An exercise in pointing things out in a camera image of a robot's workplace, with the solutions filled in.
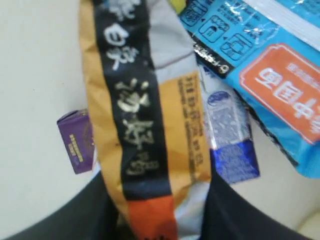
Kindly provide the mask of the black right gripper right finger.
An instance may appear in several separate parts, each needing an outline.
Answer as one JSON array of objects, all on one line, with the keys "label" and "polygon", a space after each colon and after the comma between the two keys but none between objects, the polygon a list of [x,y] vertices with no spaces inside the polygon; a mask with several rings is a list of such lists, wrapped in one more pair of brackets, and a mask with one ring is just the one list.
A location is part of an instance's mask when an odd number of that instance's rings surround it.
[{"label": "black right gripper right finger", "polygon": [[204,209],[206,240],[308,240],[267,216],[212,173]]}]

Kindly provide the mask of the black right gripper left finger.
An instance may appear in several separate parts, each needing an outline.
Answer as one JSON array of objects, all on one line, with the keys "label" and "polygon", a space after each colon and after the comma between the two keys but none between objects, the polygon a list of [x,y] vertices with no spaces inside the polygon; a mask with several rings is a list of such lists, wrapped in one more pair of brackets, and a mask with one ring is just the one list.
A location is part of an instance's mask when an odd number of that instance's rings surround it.
[{"label": "black right gripper left finger", "polygon": [[8,240],[116,240],[119,213],[99,172],[72,200]]}]

